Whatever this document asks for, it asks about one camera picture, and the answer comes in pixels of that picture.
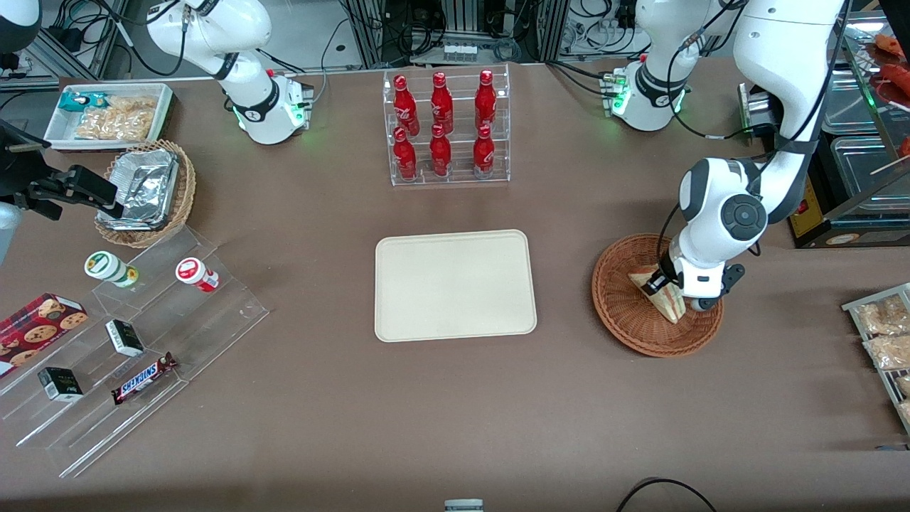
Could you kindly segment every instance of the table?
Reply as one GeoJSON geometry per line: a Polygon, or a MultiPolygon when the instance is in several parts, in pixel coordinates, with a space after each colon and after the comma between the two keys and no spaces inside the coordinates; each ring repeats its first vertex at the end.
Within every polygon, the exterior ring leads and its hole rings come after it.
{"type": "MultiPolygon", "coordinates": [[[[189,224],[274,311],[79,478],[57,479],[0,430],[0,499],[17,500],[3,509],[422,512],[482,497],[494,512],[609,510],[647,476],[679,478],[721,510],[905,504],[910,458],[872,448],[906,438],[839,308],[906,282],[905,251],[797,251],[772,226],[763,256],[738,260],[748,273],[714,341],[680,360],[634,353],[592,307],[601,251],[660,229],[697,159],[762,151],[675,123],[636,132],[547,67],[511,73],[512,182],[443,190],[390,186],[381,73],[331,76],[312,129],[274,147],[238,130],[214,81],[170,82],[168,137],[198,174],[189,224]],[[536,331],[376,339],[380,239],[497,229],[530,240],[536,331]]],[[[683,115],[730,131],[739,81],[732,60],[704,59],[683,115]]],[[[135,254],[104,243],[92,213],[26,217],[0,268],[1,313],[41,292],[87,293],[91,251],[135,254]]],[[[665,489],[640,498],[639,510],[699,509],[665,489]]]]}

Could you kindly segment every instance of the red cookie box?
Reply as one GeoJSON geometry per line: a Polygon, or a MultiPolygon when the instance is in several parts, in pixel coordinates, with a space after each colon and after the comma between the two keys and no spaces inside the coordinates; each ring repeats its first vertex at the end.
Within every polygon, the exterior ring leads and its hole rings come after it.
{"type": "Polygon", "coordinates": [[[78,302],[45,293],[0,322],[0,377],[88,318],[78,302]]]}

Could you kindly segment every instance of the coca-cola bottle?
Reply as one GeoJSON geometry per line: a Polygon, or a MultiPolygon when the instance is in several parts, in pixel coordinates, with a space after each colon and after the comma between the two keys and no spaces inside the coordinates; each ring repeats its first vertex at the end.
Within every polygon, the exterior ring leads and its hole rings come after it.
{"type": "Polygon", "coordinates": [[[452,170],[452,146],[446,138],[445,128],[439,123],[433,125],[430,154],[433,157],[433,173],[440,178],[447,178],[452,170]]]}
{"type": "Polygon", "coordinates": [[[490,125],[477,128],[477,140],[474,141],[474,177],[487,179],[493,173],[493,141],[490,140],[490,125]]]}
{"type": "Polygon", "coordinates": [[[430,98],[433,106],[433,122],[442,125],[447,134],[455,129],[455,112],[452,108],[452,93],[446,87],[446,74],[433,73],[433,96],[430,98]]]}
{"type": "Polygon", "coordinates": [[[420,133],[417,102],[408,90],[408,79],[397,75],[392,82],[395,84],[395,117],[398,118],[399,125],[408,131],[408,135],[417,137],[420,133]]]}
{"type": "Polygon", "coordinates": [[[493,72],[484,69],[480,72],[480,87],[474,97],[474,124],[477,128],[493,125],[496,120],[496,91],[493,89],[493,72]]]}
{"type": "Polygon", "coordinates": [[[392,146],[392,152],[395,153],[395,164],[399,168],[399,175],[405,181],[417,179],[417,154],[414,147],[408,141],[408,134],[404,128],[395,127],[392,132],[395,137],[395,145],[392,146]]]}

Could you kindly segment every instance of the acrylic display stand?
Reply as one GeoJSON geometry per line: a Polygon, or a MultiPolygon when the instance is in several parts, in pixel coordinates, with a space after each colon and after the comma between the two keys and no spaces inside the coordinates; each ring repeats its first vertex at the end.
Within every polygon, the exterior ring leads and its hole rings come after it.
{"type": "MultiPolygon", "coordinates": [[[[897,295],[900,297],[901,302],[904,303],[904,307],[910,312],[910,296],[908,296],[908,293],[910,293],[910,283],[895,286],[894,288],[885,290],[884,292],[869,295],[868,297],[865,297],[858,301],[849,302],[841,306],[841,309],[850,313],[850,318],[853,319],[854,325],[856,325],[856,329],[859,331],[860,336],[863,337],[863,347],[866,349],[866,351],[869,350],[869,340],[872,339],[872,335],[866,331],[865,326],[860,321],[859,314],[857,313],[857,308],[864,304],[882,301],[883,299],[897,295]]],[[[876,368],[875,370],[878,372],[878,376],[882,378],[882,383],[885,384],[885,390],[888,392],[888,396],[891,398],[891,403],[894,404],[895,407],[897,407],[897,405],[904,400],[910,398],[904,396],[904,394],[901,393],[900,388],[897,387],[897,383],[895,382],[898,378],[910,373],[910,369],[880,370],[876,368]]],[[[906,418],[903,416],[898,416],[901,418],[901,423],[904,425],[905,432],[910,435],[910,423],[908,423],[906,418]]]]}
{"type": "Polygon", "coordinates": [[[511,178],[510,166],[510,111],[509,111],[509,67],[446,67],[446,82],[452,94],[452,103],[455,111],[455,125],[452,133],[448,135],[452,147],[452,170],[447,178],[440,178],[433,173],[430,159],[430,140],[433,126],[433,115],[430,106],[430,97],[433,94],[432,75],[423,69],[396,69],[387,71],[383,77],[383,108],[386,119],[386,143],[389,147],[389,169],[392,185],[419,186],[419,185],[447,185],[451,183],[483,184],[496,181],[509,181],[511,178]],[[477,179],[474,176],[474,141],[477,140],[477,127],[474,125],[474,96],[480,85],[480,72],[489,69],[493,72],[493,88],[496,89],[496,122],[493,123],[490,139],[495,150],[493,151],[493,171],[487,179],[477,179]],[[410,138],[411,144],[417,152],[417,179],[405,181],[401,179],[398,167],[395,164],[395,154],[392,146],[395,139],[392,130],[398,125],[395,117],[395,87],[391,85],[392,78],[403,75],[408,79],[408,89],[417,101],[417,118],[420,121],[420,133],[417,137],[410,138]]]}
{"type": "Polygon", "coordinates": [[[17,446],[44,448],[61,477],[85,471],[268,314],[190,228],[130,264],[139,270],[138,282],[125,289],[100,284],[81,301],[88,321],[0,380],[2,428],[17,446]],[[214,292],[177,281],[177,263],[190,256],[218,273],[214,292]],[[133,324],[145,346],[140,357],[115,352],[105,329],[112,318],[133,324]],[[179,366],[115,405],[111,390],[166,352],[179,366]],[[46,366],[71,369],[85,395],[73,403],[49,400],[37,377],[46,366]]]}

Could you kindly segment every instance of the wicker basket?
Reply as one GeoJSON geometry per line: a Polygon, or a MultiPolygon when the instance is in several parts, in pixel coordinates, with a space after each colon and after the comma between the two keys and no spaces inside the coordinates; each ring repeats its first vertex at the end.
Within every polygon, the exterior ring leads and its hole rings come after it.
{"type": "MultiPolygon", "coordinates": [[[[144,249],[187,222],[189,211],[193,208],[193,196],[196,194],[196,171],[193,169],[193,162],[189,161],[187,153],[180,146],[168,140],[156,140],[155,142],[130,148],[127,151],[151,151],[154,149],[167,149],[177,154],[180,158],[177,185],[175,186],[174,200],[171,202],[170,218],[167,221],[167,225],[157,231],[114,231],[105,228],[96,220],[96,229],[105,240],[111,243],[127,245],[134,249],[144,249]]],[[[107,166],[105,178],[111,177],[115,161],[116,159],[107,166]]]]}
{"type": "MultiPolygon", "coordinates": [[[[656,234],[645,233],[615,242],[601,254],[591,277],[594,307],[603,324],[632,349],[655,357],[680,357],[705,346],[717,334],[723,301],[706,312],[689,309],[675,325],[657,311],[629,279],[629,271],[654,265],[656,234]]],[[[670,240],[663,239],[664,247],[670,240]]]]}

